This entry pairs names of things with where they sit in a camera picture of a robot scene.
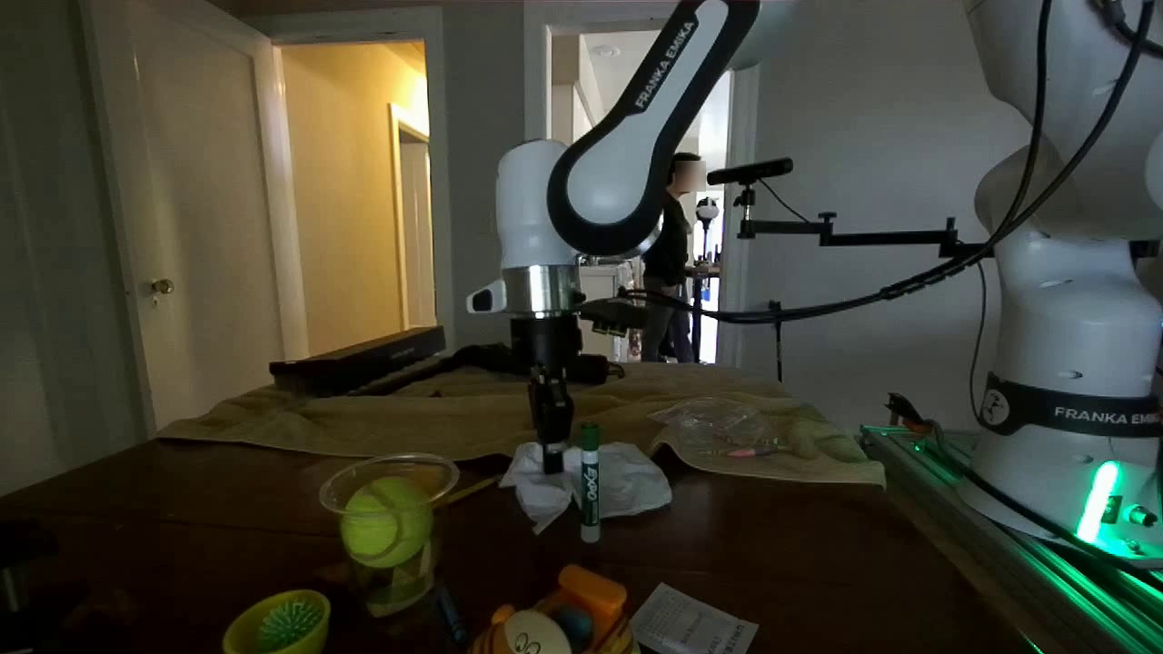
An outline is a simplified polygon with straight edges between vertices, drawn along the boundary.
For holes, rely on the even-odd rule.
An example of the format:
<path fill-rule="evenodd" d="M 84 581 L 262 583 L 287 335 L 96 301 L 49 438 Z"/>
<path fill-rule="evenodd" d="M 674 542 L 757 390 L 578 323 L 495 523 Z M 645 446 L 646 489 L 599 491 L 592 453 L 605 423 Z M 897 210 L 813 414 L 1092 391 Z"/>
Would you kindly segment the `beige towel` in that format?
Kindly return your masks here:
<path fill-rule="evenodd" d="M 672 448 L 702 471 L 752 479 L 885 486 L 883 465 L 854 436 L 785 392 L 775 381 L 730 367 L 625 364 L 625 375 L 571 389 L 576 422 L 598 422 L 605 441 L 652 455 Z M 723 454 L 727 440 L 697 445 L 652 419 L 691 399 L 739 401 L 755 410 L 777 439 L 759 457 Z M 307 398 L 262 388 L 220 401 L 205 415 L 170 422 L 163 439 L 254 445 L 335 457 L 431 452 L 457 462 L 511 457 L 535 439 L 523 377 L 473 367 L 419 381 L 391 396 Z"/>

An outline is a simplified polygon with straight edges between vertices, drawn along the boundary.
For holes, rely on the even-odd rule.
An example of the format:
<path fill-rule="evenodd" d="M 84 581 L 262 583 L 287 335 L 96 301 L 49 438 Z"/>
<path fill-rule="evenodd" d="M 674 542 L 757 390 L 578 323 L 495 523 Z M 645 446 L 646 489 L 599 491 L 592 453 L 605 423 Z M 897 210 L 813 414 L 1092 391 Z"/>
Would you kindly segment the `white door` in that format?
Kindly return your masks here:
<path fill-rule="evenodd" d="M 280 55 L 206 0 L 83 0 L 145 422 L 308 353 Z"/>

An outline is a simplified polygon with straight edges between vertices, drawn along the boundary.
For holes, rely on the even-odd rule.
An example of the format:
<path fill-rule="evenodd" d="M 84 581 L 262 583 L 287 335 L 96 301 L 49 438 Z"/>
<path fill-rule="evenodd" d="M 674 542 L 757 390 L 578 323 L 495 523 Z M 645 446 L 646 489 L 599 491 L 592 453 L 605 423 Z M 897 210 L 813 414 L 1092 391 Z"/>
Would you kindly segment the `long black case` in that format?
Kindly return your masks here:
<path fill-rule="evenodd" d="M 416 327 L 308 358 L 270 362 L 274 386 L 299 396 L 333 397 L 365 388 L 447 348 L 442 326 Z"/>

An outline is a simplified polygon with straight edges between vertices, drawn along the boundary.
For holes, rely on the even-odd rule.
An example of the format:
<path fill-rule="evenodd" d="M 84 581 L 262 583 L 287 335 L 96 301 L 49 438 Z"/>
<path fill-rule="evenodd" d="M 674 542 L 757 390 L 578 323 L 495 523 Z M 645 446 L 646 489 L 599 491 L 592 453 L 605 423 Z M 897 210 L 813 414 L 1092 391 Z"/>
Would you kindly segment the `orange toy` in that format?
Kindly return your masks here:
<path fill-rule="evenodd" d="M 642 654 L 626 603 L 615 580 L 565 566 L 544 599 L 495 609 L 468 654 Z"/>

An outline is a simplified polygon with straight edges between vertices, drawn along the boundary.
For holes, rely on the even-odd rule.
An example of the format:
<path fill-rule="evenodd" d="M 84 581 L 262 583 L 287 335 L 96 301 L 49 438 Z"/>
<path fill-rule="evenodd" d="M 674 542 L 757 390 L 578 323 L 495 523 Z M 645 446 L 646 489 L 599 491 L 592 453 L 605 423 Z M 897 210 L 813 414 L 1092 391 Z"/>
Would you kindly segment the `clear plastic cup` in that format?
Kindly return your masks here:
<path fill-rule="evenodd" d="M 416 481 L 424 489 L 433 509 L 431 538 L 423 550 L 402 566 L 374 569 L 362 566 L 348 553 L 341 539 L 340 521 L 347 502 L 361 486 L 390 476 Z M 452 493 L 459 479 L 461 471 L 452 461 L 428 452 L 404 452 L 362 460 L 324 481 L 319 500 L 338 521 L 338 536 L 350 562 L 352 584 L 370 616 L 388 618 L 404 613 L 431 593 L 445 532 L 447 506 L 442 500 Z"/>

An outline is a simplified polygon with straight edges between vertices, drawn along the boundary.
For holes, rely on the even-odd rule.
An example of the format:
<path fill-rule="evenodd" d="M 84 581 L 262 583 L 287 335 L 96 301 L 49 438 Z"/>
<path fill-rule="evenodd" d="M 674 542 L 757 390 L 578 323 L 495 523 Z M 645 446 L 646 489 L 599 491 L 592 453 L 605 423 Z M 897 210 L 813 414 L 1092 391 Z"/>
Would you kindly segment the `wooden pencil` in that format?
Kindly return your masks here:
<path fill-rule="evenodd" d="M 499 483 L 499 479 L 502 479 L 502 475 L 493 475 L 491 477 L 487 477 L 487 479 L 475 481 L 473 484 L 470 484 L 465 488 L 461 488 L 454 491 L 452 493 L 448 495 L 444 498 L 444 500 L 442 500 L 442 504 L 445 506 L 452 506 L 454 504 L 456 504 L 456 502 L 468 500 L 468 498 L 472 497 L 473 495 L 478 495 L 479 492 L 497 485 Z"/>

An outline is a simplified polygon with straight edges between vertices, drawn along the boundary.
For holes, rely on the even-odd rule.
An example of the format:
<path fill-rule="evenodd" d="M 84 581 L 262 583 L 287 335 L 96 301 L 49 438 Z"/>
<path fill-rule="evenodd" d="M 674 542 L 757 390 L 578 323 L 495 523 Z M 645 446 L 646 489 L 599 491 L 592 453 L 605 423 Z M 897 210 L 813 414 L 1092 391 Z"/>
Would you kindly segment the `green spiky ball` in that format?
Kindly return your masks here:
<path fill-rule="evenodd" d="M 304 644 L 323 625 L 323 609 L 311 600 L 281 603 L 262 617 L 256 647 L 259 654 L 274 654 Z"/>

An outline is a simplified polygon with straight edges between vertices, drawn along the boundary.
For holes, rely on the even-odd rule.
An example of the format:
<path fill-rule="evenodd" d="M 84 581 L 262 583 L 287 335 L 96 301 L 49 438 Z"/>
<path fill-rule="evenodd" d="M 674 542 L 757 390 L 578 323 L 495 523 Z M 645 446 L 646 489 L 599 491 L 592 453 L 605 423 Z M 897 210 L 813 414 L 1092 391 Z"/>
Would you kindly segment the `person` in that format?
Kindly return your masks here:
<path fill-rule="evenodd" d="M 694 192 L 702 179 L 702 158 L 695 152 L 675 152 L 661 192 L 663 199 L 663 228 L 651 248 L 642 256 L 643 282 L 647 291 L 682 298 L 687 265 L 687 240 L 692 226 L 686 219 L 682 197 Z M 661 348 L 671 344 L 680 362 L 693 362 L 688 328 L 682 327 L 684 313 L 668 303 L 652 303 L 642 333 L 642 360 L 663 361 Z"/>

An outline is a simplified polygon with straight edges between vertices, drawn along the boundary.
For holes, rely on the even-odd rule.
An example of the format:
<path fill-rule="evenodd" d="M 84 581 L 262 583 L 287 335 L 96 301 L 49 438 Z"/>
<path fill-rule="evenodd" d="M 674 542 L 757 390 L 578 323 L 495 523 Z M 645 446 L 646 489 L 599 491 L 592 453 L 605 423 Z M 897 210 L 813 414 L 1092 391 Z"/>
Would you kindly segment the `blue marker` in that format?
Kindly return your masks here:
<path fill-rule="evenodd" d="M 435 600 L 450 640 L 457 649 L 466 649 L 469 634 L 464 621 L 462 621 L 461 610 L 454 603 L 452 593 L 441 582 L 433 585 L 431 591 L 433 600 Z"/>

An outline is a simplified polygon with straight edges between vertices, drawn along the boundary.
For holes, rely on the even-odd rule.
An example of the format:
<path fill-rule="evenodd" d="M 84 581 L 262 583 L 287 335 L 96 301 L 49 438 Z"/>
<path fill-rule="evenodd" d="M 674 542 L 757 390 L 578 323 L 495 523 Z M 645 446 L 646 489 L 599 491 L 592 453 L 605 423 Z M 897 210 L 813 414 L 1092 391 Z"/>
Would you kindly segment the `white paper slip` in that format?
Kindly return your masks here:
<path fill-rule="evenodd" d="M 647 654 L 747 654 L 759 625 L 661 583 L 632 616 L 632 632 Z"/>

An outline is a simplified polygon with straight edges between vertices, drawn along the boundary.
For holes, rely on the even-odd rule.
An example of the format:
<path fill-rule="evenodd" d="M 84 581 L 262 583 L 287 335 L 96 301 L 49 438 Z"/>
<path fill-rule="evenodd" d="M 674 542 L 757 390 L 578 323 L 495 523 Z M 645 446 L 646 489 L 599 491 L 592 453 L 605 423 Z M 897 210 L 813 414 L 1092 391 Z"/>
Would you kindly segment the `yellow tennis ball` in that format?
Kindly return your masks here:
<path fill-rule="evenodd" d="M 341 539 L 354 559 L 374 569 L 402 566 L 431 538 L 433 509 L 416 481 L 390 476 L 370 481 L 347 502 Z"/>

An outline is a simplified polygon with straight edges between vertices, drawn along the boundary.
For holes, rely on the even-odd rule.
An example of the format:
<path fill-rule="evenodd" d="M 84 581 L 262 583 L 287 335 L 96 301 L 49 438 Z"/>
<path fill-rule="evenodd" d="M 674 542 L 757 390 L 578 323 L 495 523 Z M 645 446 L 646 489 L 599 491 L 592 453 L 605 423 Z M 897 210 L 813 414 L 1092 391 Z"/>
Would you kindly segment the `green marker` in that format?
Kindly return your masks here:
<path fill-rule="evenodd" d="M 582 542 L 600 539 L 600 426 L 582 424 Z"/>

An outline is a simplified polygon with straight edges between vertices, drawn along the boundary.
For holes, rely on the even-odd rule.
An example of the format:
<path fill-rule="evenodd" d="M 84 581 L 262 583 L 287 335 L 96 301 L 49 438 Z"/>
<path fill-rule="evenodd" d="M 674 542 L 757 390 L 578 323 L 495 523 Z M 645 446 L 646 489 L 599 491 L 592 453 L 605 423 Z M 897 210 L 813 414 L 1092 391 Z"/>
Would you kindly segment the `yellow-green bowl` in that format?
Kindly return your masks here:
<path fill-rule="evenodd" d="M 311 600 L 324 611 L 323 625 L 316 630 L 304 644 L 290 649 L 274 651 L 274 654 L 323 654 L 324 645 L 329 633 L 331 633 L 331 600 L 327 596 L 315 590 L 291 590 L 258 600 L 257 604 L 245 610 L 224 631 L 222 638 L 222 651 L 224 654 L 259 654 L 256 647 L 257 630 L 262 617 L 270 609 L 288 603 L 288 600 Z"/>

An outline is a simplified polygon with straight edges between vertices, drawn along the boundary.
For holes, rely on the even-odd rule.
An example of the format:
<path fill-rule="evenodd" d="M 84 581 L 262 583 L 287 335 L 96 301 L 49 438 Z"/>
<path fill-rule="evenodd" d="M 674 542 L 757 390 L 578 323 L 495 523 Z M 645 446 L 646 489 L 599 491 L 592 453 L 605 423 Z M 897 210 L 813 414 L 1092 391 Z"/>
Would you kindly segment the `red and black clamp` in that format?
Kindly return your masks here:
<path fill-rule="evenodd" d="M 919 411 L 909 401 L 909 398 L 897 392 L 890 392 L 886 408 L 889 408 L 890 413 L 890 426 L 901 427 L 904 431 L 909 431 L 909 433 L 919 436 L 927 436 L 933 433 L 933 422 L 919 414 Z"/>

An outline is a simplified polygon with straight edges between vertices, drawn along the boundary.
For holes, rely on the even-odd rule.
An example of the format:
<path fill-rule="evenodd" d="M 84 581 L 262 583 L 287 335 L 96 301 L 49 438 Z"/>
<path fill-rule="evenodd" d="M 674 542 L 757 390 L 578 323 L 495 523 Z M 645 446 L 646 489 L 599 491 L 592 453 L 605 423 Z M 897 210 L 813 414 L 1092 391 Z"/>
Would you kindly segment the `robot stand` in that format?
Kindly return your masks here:
<path fill-rule="evenodd" d="M 929 441 L 859 427 L 889 495 L 1039 654 L 1163 654 L 1163 593 L 1141 580 L 969 509 Z"/>

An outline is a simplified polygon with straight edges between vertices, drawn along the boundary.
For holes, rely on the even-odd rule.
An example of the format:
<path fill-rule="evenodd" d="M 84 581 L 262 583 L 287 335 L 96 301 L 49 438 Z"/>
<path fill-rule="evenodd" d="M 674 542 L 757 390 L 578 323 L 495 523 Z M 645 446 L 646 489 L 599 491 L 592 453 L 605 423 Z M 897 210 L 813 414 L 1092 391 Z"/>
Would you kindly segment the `clear plastic bag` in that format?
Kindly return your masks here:
<path fill-rule="evenodd" d="M 678 455 L 711 458 L 755 458 L 799 455 L 793 439 L 782 435 L 770 417 L 743 401 L 712 397 L 682 399 L 649 419 Z"/>

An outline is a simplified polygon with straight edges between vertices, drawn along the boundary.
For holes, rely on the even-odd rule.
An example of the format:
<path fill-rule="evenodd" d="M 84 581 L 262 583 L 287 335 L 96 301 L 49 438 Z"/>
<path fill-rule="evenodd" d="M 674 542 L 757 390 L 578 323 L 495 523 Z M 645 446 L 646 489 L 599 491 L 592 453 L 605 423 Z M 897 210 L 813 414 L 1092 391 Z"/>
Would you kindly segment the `white paper towel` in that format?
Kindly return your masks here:
<path fill-rule="evenodd" d="M 634 445 L 601 445 L 598 456 L 599 513 L 602 519 L 636 516 L 672 502 L 665 472 Z M 563 453 L 563 472 L 543 472 L 542 448 L 520 445 L 500 488 L 513 489 L 535 533 L 548 529 L 568 509 L 582 509 L 582 448 Z"/>

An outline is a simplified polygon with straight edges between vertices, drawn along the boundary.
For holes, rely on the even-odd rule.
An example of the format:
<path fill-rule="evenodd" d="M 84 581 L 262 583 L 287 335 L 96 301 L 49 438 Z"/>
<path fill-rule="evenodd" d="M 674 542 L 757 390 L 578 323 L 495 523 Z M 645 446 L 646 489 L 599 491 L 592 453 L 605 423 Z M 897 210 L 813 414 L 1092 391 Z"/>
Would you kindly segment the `black folded tripod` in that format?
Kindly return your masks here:
<path fill-rule="evenodd" d="M 529 376 L 533 381 L 538 381 L 542 376 L 550 376 L 548 365 L 523 363 L 508 346 L 501 343 L 466 346 L 448 357 L 421 362 L 415 367 L 383 377 L 380 381 L 368 382 L 368 384 L 347 392 L 345 396 L 391 396 L 416 382 L 430 381 L 462 368 L 477 368 L 508 377 Z M 611 378 L 621 381 L 626 377 L 626 369 L 622 364 L 611 362 L 597 353 L 578 353 L 575 357 L 569 358 L 566 365 L 561 369 L 561 377 L 568 382 L 600 385 Z"/>

